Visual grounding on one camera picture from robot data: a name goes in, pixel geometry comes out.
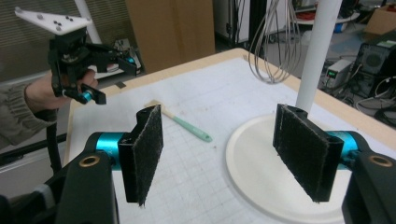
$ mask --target gray sweater sleeve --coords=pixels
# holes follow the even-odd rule
[[[56,111],[33,114],[25,102],[26,84],[0,88],[0,149],[17,145],[56,122]]]

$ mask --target desk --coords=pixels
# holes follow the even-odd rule
[[[245,201],[233,188],[224,151],[233,131],[276,104],[294,105],[299,79],[260,83],[248,68],[248,53],[233,49],[103,89],[108,105],[70,106],[65,162],[93,132],[129,132],[134,114],[152,98],[212,135],[205,143],[163,117],[164,148],[146,208],[127,204],[120,172],[113,172],[121,223],[280,223]],[[265,71],[263,61],[260,68]],[[380,153],[396,158],[396,132],[318,91],[309,115],[334,130],[357,131]]]

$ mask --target floor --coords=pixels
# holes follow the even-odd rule
[[[361,30],[363,26],[358,24],[349,25],[349,27],[341,34],[334,34],[332,36],[332,43],[329,48],[329,58],[339,58],[341,55],[356,55],[361,45]],[[216,50],[221,52],[230,49],[229,45],[220,39],[216,39]],[[293,73],[300,77],[303,71],[304,57],[307,46],[303,46],[302,60],[297,69]],[[113,77],[104,77],[99,80],[99,89],[114,85],[119,81],[129,80],[131,76],[115,75]],[[59,110],[58,114],[58,134],[66,133],[68,123],[69,106],[64,106]],[[39,133],[34,138],[26,141],[22,145],[29,145],[33,142],[44,140],[45,131]],[[61,155],[64,153],[64,143],[59,145]],[[6,150],[12,150],[15,147],[8,147]],[[21,195],[23,193],[31,192],[40,183],[45,182],[52,176],[48,152],[44,148],[34,153],[26,155],[22,160],[13,162],[11,164],[0,167],[0,194],[6,195],[9,198]]]

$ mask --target white plate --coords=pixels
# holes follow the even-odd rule
[[[313,203],[277,155],[274,127],[275,115],[270,115],[252,119],[233,133],[226,164],[234,186],[259,210],[281,221],[343,223],[341,204],[350,172],[337,171],[328,203]]]

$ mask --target person's arm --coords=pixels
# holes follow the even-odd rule
[[[89,70],[83,82],[97,86],[95,73]],[[56,109],[70,102],[55,97],[51,73],[30,84],[0,88],[0,148],[17,145],[56,122]]]

